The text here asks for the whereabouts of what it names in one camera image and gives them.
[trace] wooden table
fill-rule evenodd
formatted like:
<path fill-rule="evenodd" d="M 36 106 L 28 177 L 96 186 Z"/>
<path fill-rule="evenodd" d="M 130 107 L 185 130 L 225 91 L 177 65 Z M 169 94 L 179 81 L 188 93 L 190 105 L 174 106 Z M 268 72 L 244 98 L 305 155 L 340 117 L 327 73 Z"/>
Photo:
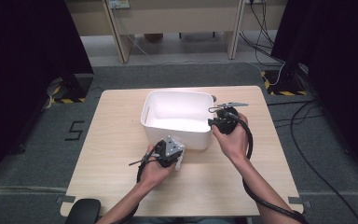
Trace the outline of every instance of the wooden table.
<path fill-rule="evenodd" d="M 248 103 L 237 107 L 249 120 L 255 146 L 252 163 L 288 203 L 298 198 L 295 182 L 272 123 L 263 94 L 255 86 L 175 89 L 202 91 L 217 97 L 216 104 Z M 95 198 L 105 214 L 136 180 L 137 166 L 148 141 L 140 117 L 151 89 L 104 91 L 89 127 L 67 196 Z M 73 203 L 62 203 L 67 216 Z M 290 204 L 303 211 L 302 204 Z M 150 192 L 139 206 L 140 217 L 257 216 L 255 202 L 246 194 L 241 176 L 223 155 L 213 136 L 209 148 L 187 150 L 181 169 Z"/>

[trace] yellow and black warning tape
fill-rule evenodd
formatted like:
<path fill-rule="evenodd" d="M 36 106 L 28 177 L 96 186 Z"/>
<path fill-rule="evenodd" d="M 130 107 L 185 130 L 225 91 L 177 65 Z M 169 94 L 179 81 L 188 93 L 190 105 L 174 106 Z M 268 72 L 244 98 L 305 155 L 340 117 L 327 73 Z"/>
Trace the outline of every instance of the yellow and black warning tape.
<path fill-rule="evenodd" d="M 57 93 L 60 92 L 61 89 L 61 85 L 58 86 L 55 91 L 53 92 L 52 95 L 52 103 L 57 103 L 57 104 L 72 104 L 72 103 L 84 103 L 86 98 L 81 97 L 81 98 L 57 98 L 56 95 Z"/>
<path fill-rule="evenodd" d="M 264 85 L 266 86 L 267 93 L 270 95 L 286 95 L 286 96 L 292 96 L 292 95 L 307 95 L 306 91 L 288 91 L 288 90 L 273 90 L 277 87 L 274 85 L 272 88 L 272 85 L 269 83 L 269 79 L 266 78 L 266 71 L 261 72 L 261 77 L 264 80 Z"/>

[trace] white plastic bin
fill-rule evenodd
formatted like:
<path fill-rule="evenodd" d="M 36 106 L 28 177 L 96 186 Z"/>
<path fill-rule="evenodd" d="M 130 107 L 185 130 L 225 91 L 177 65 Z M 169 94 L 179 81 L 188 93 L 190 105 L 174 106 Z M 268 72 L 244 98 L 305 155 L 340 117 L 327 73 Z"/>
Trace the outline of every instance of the white plastic bin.
<path fill-rule="evenodd" d="M 191 91 L 152 91 L 145 100 L 141 122 L 150 144 L 168 135 L 186 149 L 206 149 L 211 143 L 212 95 Z"/>

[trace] person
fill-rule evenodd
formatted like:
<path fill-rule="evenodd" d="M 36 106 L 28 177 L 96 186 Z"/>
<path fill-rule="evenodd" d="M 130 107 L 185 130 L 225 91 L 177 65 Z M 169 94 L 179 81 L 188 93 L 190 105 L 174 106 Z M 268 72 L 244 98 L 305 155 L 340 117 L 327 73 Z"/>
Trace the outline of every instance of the person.
<path fill-rule="evenodd" d="M 239 118 L 246 124 L 248 119 L 241 113 Z M 216 137 L 223 154 L 228 157 L 238 172 L 241 174 L 244 182 L 249 189 L 262 200 L 279 206 L 287 211 L 293 212 L 282 197 L 272 188 L 272 186 L 261 176 L 254 168 L 252 163 L 246 158 L 248 148 L 248 136 L 240 124 L 231 134 L 222 134 L 216 126 L 212 126 L 213 135 Z M 152 150 L 153 146 L 147 148 L 147 152 Z M 141 175 L 141 179 L 132 190 L 112 207 L 97 224 L 115 223 L 120 221 L 133 209 L 138 203 L 156 186 L 160 185 L 173 172 L 175 164 L 168 168 L 163 168 L 158 162 L 149 162 Z M 257 209 L 264 223 L 299 223 L 298 221 L 287 217 L 281 213 L 275 212 L 262 204 L 256 203 Z M 222 219 L 221 223 L 230 223 L 229 220 Z"/>

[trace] black cable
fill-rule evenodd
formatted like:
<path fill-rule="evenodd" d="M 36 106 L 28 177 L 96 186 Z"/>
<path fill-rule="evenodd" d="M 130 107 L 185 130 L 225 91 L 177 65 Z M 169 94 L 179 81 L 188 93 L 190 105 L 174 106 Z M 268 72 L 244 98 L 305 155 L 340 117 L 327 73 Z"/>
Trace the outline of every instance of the black cable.
<path fill-rule="evenodd" d="M 262 13 L 263 13 L 263 23 L 260 22 L 260 19 L 258 19 L 257 15 L 255 14 L 255 10 L 253 8 L 253 4 L 251 4 L 251 10 L 253 14 L 255 15 L 255 19 L 257 20 L 258 25 L 260 26 L 261 30 L 260 33 L 263 34 L 263 36 L 269 41 L 270 45 L 273 46 L 273 41 L 269 37 L 269 32 L 267 31 L 267 23 L 266 23 L 266 5 L 265 3 L 262 4 Z"/>
<path fill-rule="evenodd" d="M 256 46 L 258 46 L 258 41 L 260 40 L 260 36 L 261 36 L 262 30 L 263 30 L 263 29 L 261 29 L 261 30 L 260 30 L 260 33 L 258 34 L 257 41 L 255 42 L 255 45 L 256 45 Z M 257 59 L 257 61 L 258 61 L 259 63 L 261 63 L 260 60 L 258 60 L 257 49 L 255 49 L 255 58 Z"/>
<path fill-rule="evenodd" d="M 313 107 L 310 107 L 308 110 L 307 110 L 307 113 L 305 113 L 305 115 L 302 117 L 302 118 L 298 118 L 298 119 L 295 119 L 295 120 L 299 120 L 300 119 L 300 122 L 297 122 L 295 124 L 300 124 L 302 122 L 304 122 L 305 119 L 313 119 L 313 118 L 319 118 L 321 116 L 323 116 L 324 114 L 320 114 L 320 115 L 316 115 L 316 116 L 308 116 L 307 115 L 309 114 L 309 112 L 313 109 L 313 108 L 316 108 L 318 107 L 317 105 L 316 106 L 313 106 Z M 274 122 L 279 122 L 279 121 L 287 121 L 287 120 L 290 120 L 291 119 L 275 119 L 273 120 Z M 283 125 L 278 125 L 278 126 L 275 126 L 275 128 L 281 128 L 281 127 L 284 127 L 284 126 L 288 126 L 290 125 L 290 123 L 288 124 L 283 124 Z"/>
<path fill-rule="evenodd" d="M 258 50 L 260 53 L 262 53 L 262 54 L 264 54 L 264 55 L 270 57 L 271 59 L 273 59 L 273 60 L 275 60 L 275 61 L 277 61 L 277 62 L 279 62 L 279 63 L 284 63 L 283 60 L 281 60 L 281 59 L 279 59 L 279 58 L 275 58 L 275 57 L 271 56 L 271 55 L 270 55 L 268 52 L 266 52 L 265 50 L 259 48 L 260 45 L 253 43 L 251 40 L 249 40 L 248 38 L 246 38 L 246 36 L 245 36 L 244 34 L 240 34 L 240 37 L 245 41 L 245 43 L 246 43 L 247 45 L 249 45 L 249 47 L 251 47 L 251 48 L 253 48 L 253 49 L 255 49 L 255 50 Z M 282 66 L 281 64 L 280 64 L 280 65 L 271 65 L 271 64 L 264 64 L 264 63 L 261 63 L 261 64 L 263 64 L 263 65 L 265 65 L 265 66 Z"/>
<path fill-rule="evenodd" d="M 318 171 L 310 164 L 310 162 L 308 161 L 308 159 L 305 157 L 303 151 L 300 149 L 297 140 L 295 138 L 295 134 L 294 134 L 294 130 L 293 130 L 293 125 L 294 125 L 294 120 L 296 115 L 307 105 L 311 104 L 313 101 L 308 102 L 303 104 L 298 110 L 297 112 L 292 116 L 291 122 L 290 122 L 290 134 L 292 136 L 293 142 L 296 145 L 296 148 L 298 150 L 298 152 L 300 153 L 301 157 L 303 158 L 304 162 L 310 167 L 310 169 L 317 175 L 319 176 L 319 178 L 321 178 L 321 180 L 332 190 L 335 192 L 335 194 L 338 196 L 339 199 L 341 199 L 342 202 L 344 202 L 347 207 L 351 210 L 351 212 L 353 213 L 353 215 L 357 218 L 358 220 L 358 215 L 357 213 L 353 210 L 353 208 L 351 207 L 351 205 L 344 199 L 344 197 L 342 197 L 342 195 L 326 180 L 322 177 L 321 174 L 318 173 Z"/>
<path fill-rule="evenodd" d="M 267 105 L 290 105 L 290 104 L 302 104 L 302 103 L 309 103 L 314 102 L 315 100 L 308 100 L 308 101 L 292 101 L 292 102 L 282 102 L 282 103 L 272 103 Z"/>
<path fill-rule="evenodd" d="M 245 121 L 241 120 L 237 115 L 233 114 L 233 113 L 230 113 L 230 112 L 227 112 L 225 113 L 224 115 L 225 118 L 228 118 L 230 117 L 231 119 L 234 119 L 236 120 L 241 126 L 242 128 L 246 131 L 246 134 L 248 136 L 248 142 L 249 142 L 249 146 L 248 146 L 248 152 L 246 154 L 246 157 L 248 158 L 248 160 L 251 159 L 251 156 L 252 156 L 252 151 L 253 151 L 253 135 L 248 127 L 248 125 L 245 123 Z M 296 221 L 300 222 L 300 223 L 304 223 L 304 224 L 308 224 L 307 220 L 301 215 L 299 214 L 298 212 L 291 212 L 291 211 L 288 211 L 286 209 L 283 209 L 279 206 L 276 206 L 272 203 L 268 203 L 266 201 L 264 201 L 263 199 L 259 198 L 257 195 L 255 195 L 251 190 L 250 188 L 247 186 L 246 182 L 242 179 L 242 184 L 243 184 L 243 187 L 245 188 L 245 191 L 246 193 L 248 193 L 248 195 L 253 199 L 255 200 L 257 203 L 263 205 L 263 206 L 266 206 L 267 208 L 273 210 L 273 211 L 276 211 L 276 212 L 279 212 L 285 216 L 288 216 L 292 219 L 295 219 Z"/>
<path fill-rule="evenodd" d="M 302 119 L 300 122 L 297 122 L 297 123 L 295 123 L 295 124 L 300 124 L 300 123 L 302 123 L 305 119 L 316 119 L 316 118 L 319 118 L 319 117 L 322 117 L 322 116 L 324 116 L 324 114 L 315 115 L 315 116 L 303 117 L 303 118 L 300 118 L 300 119 Z M 285 126 L 289 126 L 289 125 L 290 125 L 290 123 L 281 124 L 281 125 L 275 126 L 275 128 L 281 128 L 281 127 L 285 127 Z"/>
<path fill-rule="evenodd" d="M 161 146 L 162 144 L 162 141 L 158 142 L 154 147 L 153 149 L 147 153 L 143 158 L 142 158 L 142 161 L 141 161 L 141 165 L 139 165 L 138 167 L 138 173 L 136 174 L 136 183 L 139 183 L 139 181 L 141 181 L 141 175 L 142 175 L 142 172 L 144 171 L 144 168 L 145 166 L 151 162 L 149 160 L 149 158 L 151 157 L 151 155 L 153 154 L 153 152 L 156 150 L 157 147 Z M 138 210 L 138 207 L 139 207 L 139 204 L 136 205 L 136 207 L 126 216 L 126 217 L 123 217 L 121 220 L 117 221 L 117 222 L 114 222 L 113 224 L 124 224 L 124 223 L 127 223 L 128 220 L 130 220 L 136 213 L 136 211 Z"/>

